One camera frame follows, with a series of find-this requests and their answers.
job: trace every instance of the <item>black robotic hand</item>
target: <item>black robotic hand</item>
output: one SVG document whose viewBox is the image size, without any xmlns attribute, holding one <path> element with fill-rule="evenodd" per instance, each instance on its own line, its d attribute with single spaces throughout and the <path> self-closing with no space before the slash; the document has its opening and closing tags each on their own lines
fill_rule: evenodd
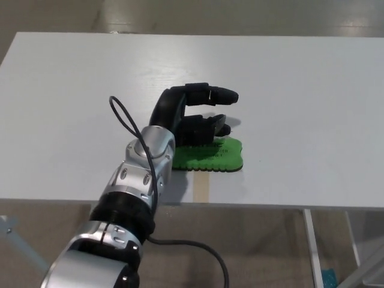
<svg viewBox="0 0 384 288">
<path fill-rule="evenodd" d="M 231 90 L 209 86 L 208 83 L 186 84 L 165 90 L 152 113 L 150 125 L 162 126 L 175 135 L 176 146 L 200 146 L 213 142 L 215 136 L 230 134 L 224 114 L 204 118 L 185 116 L 186 106 L 231 105 L 239 95 Z"/>
</svg>

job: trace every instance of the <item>tan tape strip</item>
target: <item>tan tape strip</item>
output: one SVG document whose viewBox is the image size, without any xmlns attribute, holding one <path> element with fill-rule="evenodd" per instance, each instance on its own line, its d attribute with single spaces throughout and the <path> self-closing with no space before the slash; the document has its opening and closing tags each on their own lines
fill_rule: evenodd
<svg viewBox="0 0 384 288">
<path fill-rule="evenodd" d="M 193 202 L 209 203 L 209 172 L 193 172 Z"/>
</svg>

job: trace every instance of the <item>white table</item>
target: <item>white table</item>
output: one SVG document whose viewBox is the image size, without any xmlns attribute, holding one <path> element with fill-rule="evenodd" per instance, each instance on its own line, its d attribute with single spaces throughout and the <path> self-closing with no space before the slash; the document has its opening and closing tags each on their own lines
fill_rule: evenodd
<svg viewBox="0 0 384 288">
<path fill-rule="evenodd" d="M 0 198 L 95 202 L 133 139 L 108 97 L 144 127 L 164 89 L 208 82 L 238 103 L 187 113 L 226 114 L 244 168 L 209 173 L 204 201 L 197 173 L 174 173 L 163 203 L 384 208 L 383 51 L 379 38 L 18 33 L 0 67 Z"/>
</svg>

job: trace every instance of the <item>black cable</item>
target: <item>black cable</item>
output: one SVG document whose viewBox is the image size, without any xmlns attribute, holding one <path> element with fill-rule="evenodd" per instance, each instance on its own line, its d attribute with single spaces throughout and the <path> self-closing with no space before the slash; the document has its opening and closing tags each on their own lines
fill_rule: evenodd
<svg viewBox="0 0 384 288">
<path fill-rule="evenodd" d="M 229 274 L 228 274 L 228 269 L 227 266 L 221 258 L 220 254 L 218 254 L 213 248 L 210 246 L 201 243 L 201 242 L 196 242 L 196 241 L 191 241 L 191 240 L 157 240 L 152 237 L 147 238 L 150 243 L 157 244 L 157 245 L 188 245 L 188 246 L 194 246 L 194 247 L 199 247 L 201 249 L 204 249 L 205 251 L 211 253 L 219 262 L 221 269 L 223 270 L 224 274 L 224 288 L 229 288 Z"/>
<path fill-rule="evenodd" d="M 134 131 L 132 131 L 132 129 L 124 122 L 123 119 L 121 119 L 120 115 L 119 115 L 119 112 L 117 112 L 116 108 L 115 108 L 115 105 L 113 105 L 113 102 L 116 102 L 121 110 L 124 112 L 124 114 L 126 115 L 126 117 L 128 118 L 129 122 L 131 123 Z M 138 129 L 135 121 L 133 120 L 133 118 L 131 117 L 131 115 L 128 113 L 128 111 L 126 110 L 126 108 L 124 107 L 124 105 L 120 102 L 119 99 L 117 99 L 115 96 L 111 96 L 109 97 L 109 104 L 114 112 L 114 114 L 116 115 L 117 119 L 120 121 L 120 123 L 124 126 L 124 128 L 126 128 L 130 133 L 133 134 L 133 136 L 137 137 L 138 140 L 140 141 L 141 145 L 143 146 L 143 149 L 144 149 L 144 152 L 145 152 L 145 155 L 148 159 L 148 164 L 149 164 L 149 168 L 151 170 L 151 176 L 152 176 L 152 188 L 154 190 L 154 201 L 152 203 L 152 213 L 153 215 L 155 216 L 156 214 L 156 209 L 157 209 L 157 203 L 158 203 L 158 191 L 157 191 L 157 177 L 156 177 L 156 172 L 155 172 L 155 167 L 154 167 L 154 162 L 152 160 L 152 154 L 151 152 L 149 151 L 147 145 L 145 144 L 145 141 L 143 139 L 143 136 L 140 132 L 140 130 Z"/>
<path fill-rule="evenodd" d="M 124 112 L 124 115 L 128 118 L 128 120 L 129 120 L 130 124 L 132 125 L 134 131 L 120 117 L 119 112 L 117 112 L 113 102 L 116 102 L 119 105 L 121 110 Z M 157 177 L 156 177 L 156 173 L 155 173 L 154 163 L 153 163 L 153 160 L 152 160 L 152 154 L 149 151 L 147 145 L 145 144 L 143 136 L 142 136 L 140 130 L 138 129 L 135 121 L 133 120 L 133 118 L 129 114 L 128 110 L 120 102 L 120 100 L 117 99 L 115 96 L 111 96 L 111 97 L 109 97 L 109 104 L 110 104 L 114 114 L 116 115 L 117 119 L 119 120 L 119 122 L 124 126 L 125 129 L 127 129 L 131 134 L 133 134 L 135 137 L 137 137 L 138 140 L 140 141 L 141 145 L 143 146 L 144 152 L 145 152 L 146 157 L 148 159 L 149 168 L 151 170 L 152 188 L 154 190 L 154 201 L 153 201 L 153 204 L 152 204 L 152 213 L 153 213 L 153 215 L 155 215 L 156 209 L 157 209 L 157 203 L 158 203 L 158 191 L 157 191 L 157 185 L 156 185 L 157 184 L 156 183 L 157 182 Z M 201 249 L 206 250 L 207 252 L 211 253 L 217 259 L 217 261 L 219 262 L 219 264 L 221 266 L 221 269 L 223 270 L 223 274 L 224 274 L 224 288 L 229 288 L 229 273 L 228 273 L 227 266 L 226 266 L 223 258 L 220 256 L 220 254 L 218 254 L 210 246 L 208 246 L 208 245 L 206 245 L 204 243 L 201 243 L 201 242 L 191 241 L 191 240 L 157 240 L 157 239 L 154 239 L 154 238 L 152 238 L 150 236 L 148 236 L 147 240 L 150 243 L 157 244 L 157 245 L 187 245 L 187 246 L 199 247 Z"/>
</svg>

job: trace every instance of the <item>metal bolt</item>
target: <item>metal bolt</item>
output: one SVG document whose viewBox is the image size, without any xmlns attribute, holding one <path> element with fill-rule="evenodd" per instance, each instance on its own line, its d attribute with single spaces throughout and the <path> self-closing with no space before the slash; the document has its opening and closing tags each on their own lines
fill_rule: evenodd
<svg viewBox="0 0 384 288">
<path fill-rule="evenodd" d="M 120 178 L 123 180 L 127 176 L 127 168 L 124 168 L 120 174 Z"/>
<path fill-rule="evenodd" d="M 144 176 L 143 184 L 144 184 L 144 185 L 148 184 L 150 178 L 151 178 L 151 174 L 147 173 L 147 174 Z"/>
<path fill-rule="evenodd" d="M 119 237 L 114 237 L 113 240 L 115 240 L 117 243 L 124 244 L 125 241 L 123 239 L 120 239 Z"/>
</svg>

